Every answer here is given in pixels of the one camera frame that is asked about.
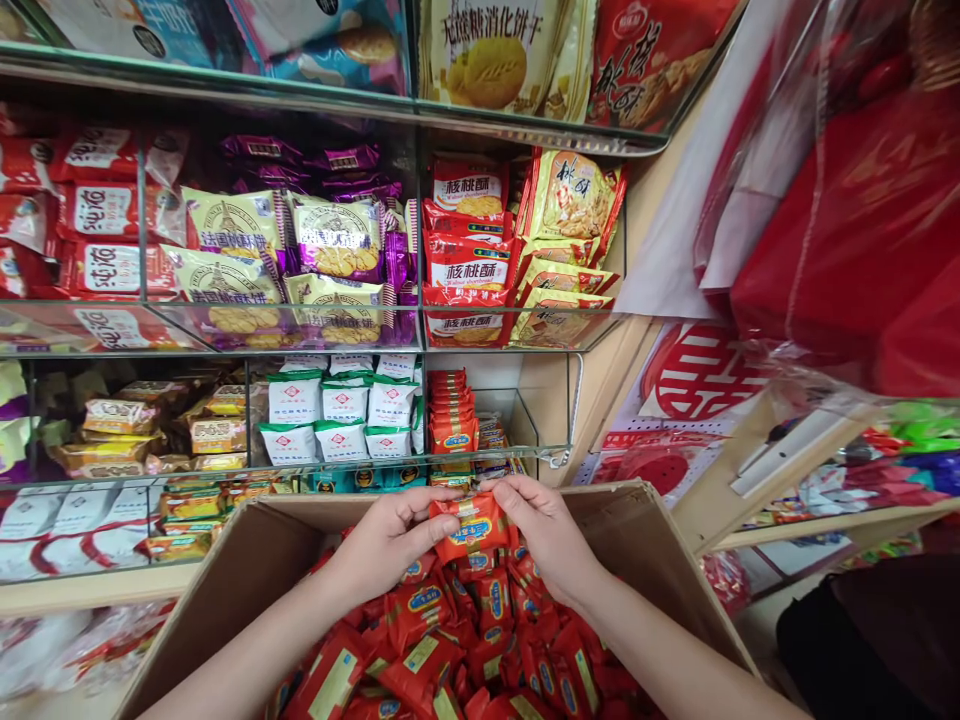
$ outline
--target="yellow snack bag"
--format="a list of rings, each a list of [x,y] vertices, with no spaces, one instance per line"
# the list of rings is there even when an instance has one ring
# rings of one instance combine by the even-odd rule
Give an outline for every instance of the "yellow snack bag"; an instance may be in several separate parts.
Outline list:
[[[587,119],[590,76],[593,72],[593,36],[598,0],[571,0],[573,11],[553,71],[543,116],[582,125]]]
[[[533,115],[553,76],[570,0],[421,3],[423,96],[446,105]],[[592,63],[584,60],[586,72]]]
[[[510,333],[510,345],[576,350],[590,331],[604,321],[606,314],[569,311],[605,310],[612,305],[613,298],[600,295],[534,288],[527,295],[523,308],[537,312],[519,313]]]
[[[622,176],[622,168],[604,172],[579,153],[536,148],[521,203],[526,206],[521,236],[602,242],[623,204]]]
[[[290,302],[317,306],[294,311],[305,334],[313,331],[325,342],[344,345],[363,345],[380,339],[383,312],[367,306],[382,303],[383,285],[313,273],[289,277],[286,283]],[[333,307],[324,310],[323,305]]]

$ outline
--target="cardboard box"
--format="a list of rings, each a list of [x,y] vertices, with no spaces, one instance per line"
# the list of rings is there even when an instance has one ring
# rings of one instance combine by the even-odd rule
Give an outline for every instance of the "cardboard box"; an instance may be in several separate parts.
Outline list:
[[[756,674],[657,493],[631,481],[560,491],[597,558],[724,657]],[[263,496],[244,503],[180,600],[120,709],[133,720],[212,657],[316,562],[328,533],[375,497]]]

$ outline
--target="biscuit package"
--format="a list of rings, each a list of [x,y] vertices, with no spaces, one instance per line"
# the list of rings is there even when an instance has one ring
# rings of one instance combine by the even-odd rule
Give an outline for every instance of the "biscuit package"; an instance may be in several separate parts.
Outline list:
[[[533,288],[527,293],[523,303],[524,310],[530,312],[519,314],[510,333],[510,344],[518,347],[575,350],[594,328],[604,322],[607,313],[583,314],[564,311],[606,310],[612,306],[613,298],[609,297]]]
[[[367,440],[363,434],[365,428],[363,420],[314,423],[314,435],[320,443],[324,461],[369,460]]]
[[[512,284],[512,243],[431,233],[426,249],[427,283],[431,287],[506,290]]]
[[[736,6],[737,0],[599,0],[587,122],[662,130]]]
[[[471,309],[472,312],[424,309],[427,336],[433,347],[499,347],[506,343],[512,313],[477,312],[479,308],[502,310],[509,292],[463,288],[423,289],[423,302],[428,306]]]
[[[433,202],[460,215],[486,218],[506,210],[507,168],[484,157],[437,157]]]
[[[382,282],[380,208],[370,202],[306,199],[293,211],[302,268],[360,282]]]
[[[569,0],[421,3],[421,95],[533,115],[543,101],[570,18]]]
[[[328,343],[368,345],[380,339],[383,327],[383,285],[307,273],[286,279],[290,301],[315,308],[295,310],[305,334],[319,334]],[[323,310],[323,305],[331,305]]]

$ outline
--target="red snack package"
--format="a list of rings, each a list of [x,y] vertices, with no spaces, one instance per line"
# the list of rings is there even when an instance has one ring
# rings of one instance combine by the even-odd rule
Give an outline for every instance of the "red snack package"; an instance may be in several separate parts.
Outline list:
[[[363,677],[369,652],[356,630],[338,623],[323,644],[307,679],[290,700],[283,715],[285,720],[343,717],[350,696]],[[336,673],[336,682],[327,682],[331,673]]]
[[[567,626],[560,631],[557,639],[554,640],[553,645],[550,646],[550,656],[554,659],[554,664],[556,664],[558,657],[564,659],[566,666],[573,674],[573,682],[577,686],[579,697],[582,697],[587,702],[584,710],[589,711],[589,715],[586,715],[586,717],[596,715],[600,709],[600,694],[597,692],[597,686],[593,681],[593,671],[590,668],[590,661],[587,658],[587,650],[574,623],[568,623]],[[557,672],[560,680],[561,694],[566,696],[566,690],[563,687],[563,678],[559,677],[559,670]]]
[[[64,240],[140,241],[135,183],[78,182],[61,190],[57,234]],[[186,211],[174,191],[148,186],[146,212],[151,242],[186,242]]]
[[[147,247],[147,292],[175,294],[173,265],[157,245]],[[115,243],[67,243],[60,286],[70,292],[140,293],[140,248]]]
[[[513,613],[510,609],[510,588],[507,569],[496,568],[490,575],[473,583],[480,601],[480,632],[493,627],[512,628]]]
[[[443,210],[489,217],[506,210],[509,167],[483,157],[439,157],[433,164],[433,201]]]
[[[0,192],[52,193],[52,161],[53,146],[48,140],[0,137]]]
[[[423,288],[423,303],[432,307],[503,310],[510,291],[475,288]],[[433,312],[425,310],[427,334],[434,347],[502,347],[510,337],[515,313]]]
[[[508,290],[515,270],[512,243],[490,243],[447,233],[427,233],[427,284],[431,287]]]
[[[463,659],[463,651],[445,637],[427,635],[406,656],[391,663],[377,678],[420,717],[433,717],[440,685]]]
[[[400,584],[419,585],[424,582],[433,571],[436,562],[437,554],[433,550],[428,550],[419,560],[406,569],[400,578]]]
[[[434,500],[430,504],[430,517],[443,514],[460,518],[460,530],[436,545],[443,564],[486,548],[505,547],[509,542],[503,511],[493,493],[447,502]]]
[[[428,630],[453,618],[441,583],[433,576],[420,585],[401,585],[387,593],[386,610],[390,641],[401,654]]]
[[[142,133],[146,173],[171,188],[180,175],[188,133],[181,130]],[[137,181],[137,133],[125,128],[87,126],[63,134],[57,143],[51,176],[70,180]]]
[[[736,0],[602,0],[587,123],[648,131],[677,110]]]
[[[471,240],[486,242],[503,242],[513,235],[512,213],[498,213],[488,217],[477,217],[458,213],[455,210],[444,210],[433,200],[423,201],[423,221],[426,230],[442,232]]]
[[[497,567],[496,550],[481,550],[477,553],[470,553],[466,557],[457,558],[450,565],[450,568],[460,578],[460,582],[465,583],[489,575],[495,567]]]
[[[511,690],[494,698],[482,716],[483,720],[554,720],[556,717],[536,693],[527,689]]]

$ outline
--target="wooden shelf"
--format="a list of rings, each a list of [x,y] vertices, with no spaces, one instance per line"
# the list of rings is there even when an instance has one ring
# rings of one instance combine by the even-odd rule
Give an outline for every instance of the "wooden shelf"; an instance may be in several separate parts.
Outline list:
[[[933,522],[957,510],[960,510],[960,498],[944,500],[936,505],[882,508],[880,510],[868,510],[850,515],[834,515],[831,517],[817,518],[816,520],[789,523],[787,525],[774,525],[773,527],[757,528],[755,530],[741,530],[740,532],[728,535],[717,543],[712,550],[731,550],[733,548],[761,545],[763,543],[777,542],[780,540],[795,540],[801,537],[821,535],[829,532],[847,532],[857,528],[880,525],[907,518],[916,519],[919,521],[919,526],[922,527],[926,525],[927,522]]]
[[[0,587],[0,618],[33,617],[179,597],[202,563],[158,565]]]

